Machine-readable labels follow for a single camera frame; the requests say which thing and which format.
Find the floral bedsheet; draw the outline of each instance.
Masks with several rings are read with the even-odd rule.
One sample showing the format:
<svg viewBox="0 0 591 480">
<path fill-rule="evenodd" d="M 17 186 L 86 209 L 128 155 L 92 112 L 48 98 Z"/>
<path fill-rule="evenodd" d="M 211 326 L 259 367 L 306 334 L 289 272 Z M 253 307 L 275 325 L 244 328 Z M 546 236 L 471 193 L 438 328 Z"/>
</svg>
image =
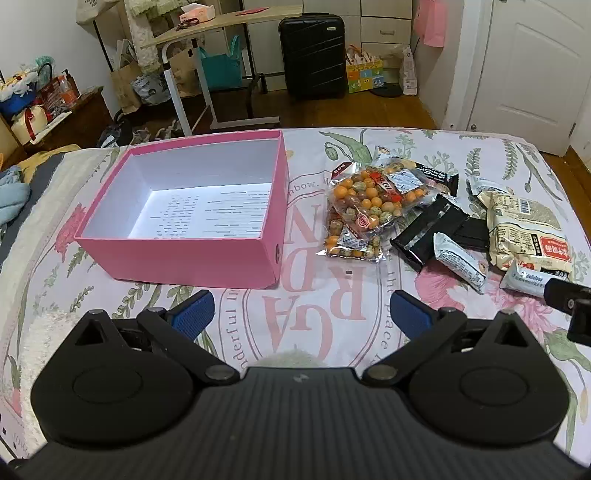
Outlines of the floral bedsheet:
<svg viewBox="0 0 591 480">
<path fill-rule="evenodd" d="M 389 297 L 396 289 L 406 290 L 433 308 L 454 306 L 473 318 L 492 318 L 499 309 L 512 307 L 569 386 L 570 408 L 556 442 L 580 462 L 589 463 L 591 349 L 566 339 L 568 320 L 564 314 L 531 297 L 500 290 L 501 274 L 495 269 L 487 280 L 486 294 L 480 296 L 435 261 L 417 275 L 396 252 L 378 265 L 317 255 L 324 238 L 329 172 L 343 160 L 370 162 L 375 146 L 381 145 L 400 157 L 447 173 L 459 172 L 459 202 L 475 216 L 485 212 L 468 194 L 468 174 L 490 178 L 510 186 L 519 196 L 547 205 L 572 246 L 574 281 L 590 284 L 591 253 L 586 235 L 539 152 L 515 139 L 431 130 L 291 129 L 284 135 L 290 189 L 280 283 L 270 290 L 212 290 L 216 316 L 199 337 L 199 344 L 237 369 L 296 346 L 327 365 L 348 365 L 361 371 L 405 342 L 389 312 Z M 20 456 L 27 452 L 20 418 L 19 346 L 36 315 L 48 309 L 82 315 L 101 308 L 114 319 L 129 318 L 150 306 L 175 306 L 196 291 L 188 286 L 114 280 L 73 241 L 111 167 L 108 162 L 101 164 L 77 194 L 30 278 L 22 300 L 22 322 L 8 319 L 4 326 L 9 342 L 5 342 L 6 351 L 0 352 L 0 414 L 3 425 L 6 418 L 11 421 L 4 436 Z"/>
</svg>

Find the beige snack bag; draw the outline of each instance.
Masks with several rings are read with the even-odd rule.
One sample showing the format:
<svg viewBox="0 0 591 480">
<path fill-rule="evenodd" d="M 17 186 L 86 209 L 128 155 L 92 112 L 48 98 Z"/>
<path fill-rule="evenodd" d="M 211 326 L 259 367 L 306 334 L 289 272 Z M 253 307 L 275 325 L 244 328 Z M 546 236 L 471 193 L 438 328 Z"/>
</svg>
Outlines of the beige snack bag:
<svg viewBox="0 0 591 480">
<path fill-rule="evenodd" d="M 531 270 L 570 274 L 570 247 L 548 207 L 500 192 L 482 192 L 478 199 L 487 208 L 493 265 L 506 271 L 516 259 Z"/>
</svg>

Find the bed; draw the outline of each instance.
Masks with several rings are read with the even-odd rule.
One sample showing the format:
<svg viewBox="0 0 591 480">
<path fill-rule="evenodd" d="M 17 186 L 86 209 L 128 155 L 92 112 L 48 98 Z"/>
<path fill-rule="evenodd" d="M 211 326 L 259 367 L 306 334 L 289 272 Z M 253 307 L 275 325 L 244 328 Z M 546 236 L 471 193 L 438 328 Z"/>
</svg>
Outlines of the bed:
<svg viewBox="0 0 591 480">
<path fill-rule="evenodd" d="M 400 157 L 459 172 L 459 202 L 475 216 L 485 213 L 468 195 L 468 174 L 498 181 L 550 207 L 573 249 L 573 280 L 590 284 L 586 235 L 560 182 L 535 147 L 506 135 L 399 128 L 289 129 L 284 136 L 290 188 L 281 281 L 270 290 L 212 290 L 216 317 L 199 344 L 237 369 L 296 346 L 328 366 L 349 365 L 361 371 L 405 342 L 388 311 L 389 296 L 396 289 L 433 308 L 457 307 L 472 318 L 492 318 L 501 308 L 513 308 L 569 386 L 570 408 L 556 443 L 588 464 L 591 349 L 567 341 L 564 314 L 531 297 L 500 290 L 496 269 L 487 280 L 486 294 L 480 296 L 436 262 L 417 275 L 395 252 L 377 266 L 316 255 L 323 241 L 327 175 L 341 161 L 358 160 L 382 145 Z M 114 319 L 129 318 L 150 306 L 170 308 L 197 290 L 116 281 L 73 241 L 76 227 L 121 154 L 119 149 L 66 154 L 0 274 L 0 430 L 17 456 L 32 453 L 26 451 L 22 434 L 19 352 L 37 315 L 52 309 L 82 315 L 101 308 Z"/>
</svg>

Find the white desk leg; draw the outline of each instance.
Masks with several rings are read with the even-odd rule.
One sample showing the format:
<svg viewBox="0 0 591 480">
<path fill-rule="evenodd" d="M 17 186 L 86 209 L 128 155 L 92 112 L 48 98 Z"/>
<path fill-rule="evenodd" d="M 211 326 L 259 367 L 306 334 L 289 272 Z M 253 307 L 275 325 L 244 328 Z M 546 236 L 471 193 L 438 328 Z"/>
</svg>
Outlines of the white desk leg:
<svg viewBox="0 0 591 480">
<path fill-rule="evenodd" d="M 193 47 L 193 62 L 197 69 L 197 77 L 199 77 L 199 85 L 203 93 L 203 99 L 205 100 L 206 108 L 212 111 L 213 121 L 211 128 L 215 128 L 213 125 L 217 123 L 216 111 L 213 108 L 212 96 L 209 93 L 209 87 L 207 86 L 207 78 L 205 77 L 205 70 L 203 70 L 203 62 L 201 61 L 201 55 L 199 53 L 199 45 L 196 38 L 191 39 L 191 46 Z"/>
<path fill-rule="evenodd" d="M 164 65 L 164 78 L 166 79 L 166 84 L 168 85 L 168 89 L 170 91 L 170 96 L 173 99 L 174 109 L 177 111 L 178 121 L 181 123 L 181 127 L 183 128 L 183 133 L 185 137 L 190 137 L 193 135 L 191 131 L 191 126 L 189 125 L 189 120 L 187 119 L 187 113 L 184 110 L 183 103 L 181 101 L 181 96 L 178 93 L 177 82 L 174 79 L 173 70 L 170 67 L 170 63 L 168 62 L 167 50 L 169 46 L 172 45 L 174 42 L 169 42 L 162 48 L 162 63 Z"/>
</svg>

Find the wooden floor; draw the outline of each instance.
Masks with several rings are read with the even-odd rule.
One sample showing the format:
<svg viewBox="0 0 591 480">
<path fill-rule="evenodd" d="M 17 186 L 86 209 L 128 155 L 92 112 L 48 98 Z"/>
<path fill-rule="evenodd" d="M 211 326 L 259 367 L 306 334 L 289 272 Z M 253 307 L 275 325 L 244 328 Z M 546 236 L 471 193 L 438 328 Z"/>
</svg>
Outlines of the wooden floor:
<svg viewBox="0 0 591 480">
<path fill-rule="evenodd" d="M 245 91 L 214 93 L 213 103 L 219 121 L 246 118 Z M 193 125 L 204 107 L 201 96 L 183 101 L 189 122 Z M 339 99 L 294 100 L 286 90 L 255 94 L 256 116 L 281 116 L 283 128 L 305 127 L 409 127 L 435 129 L 435 124 L 418 97 L 382 98 L 371 92 L 345 95 Z M 170 125 L 176 118 L 171 102 L 141 109 L 128 116 L 136 125 L 147 126 L 152 134 Z M 211 116 L 207 113 L 195 133 L 209 132 Z M 543 154 L 569 196 L 587 237 L 591 238 L 591 173 L 577 154 L 569 148 L 563 157 Z"/>
</svg>

